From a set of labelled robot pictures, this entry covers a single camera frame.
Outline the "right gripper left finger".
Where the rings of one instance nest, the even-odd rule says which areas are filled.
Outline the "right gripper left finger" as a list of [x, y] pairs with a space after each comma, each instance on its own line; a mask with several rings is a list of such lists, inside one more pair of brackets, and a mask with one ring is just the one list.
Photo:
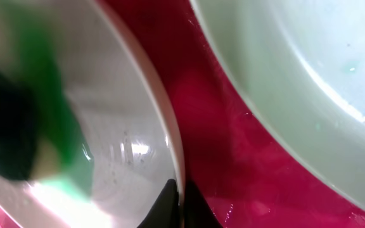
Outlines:
[[177, 183], [169, 179], [138, 228], [180, 228]]

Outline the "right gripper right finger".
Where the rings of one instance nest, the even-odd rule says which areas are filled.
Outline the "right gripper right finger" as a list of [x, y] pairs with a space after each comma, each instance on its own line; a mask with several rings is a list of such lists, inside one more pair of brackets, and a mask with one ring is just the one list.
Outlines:
[[222, 228], [198, 186], [189, 181], [185, 189], [184, 202], [185, 228]]

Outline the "green yellow scrub sponge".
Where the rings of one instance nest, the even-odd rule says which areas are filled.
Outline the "green yellow scrub sponge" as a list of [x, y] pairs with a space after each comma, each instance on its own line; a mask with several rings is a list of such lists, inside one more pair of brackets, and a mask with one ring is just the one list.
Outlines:
[[0, 176], [62, 176], [89, 194], [93, 158], [63, 93], [49, 36], [36, 21], [10, 19], [6, 26], [15, 65], [0, 70]]

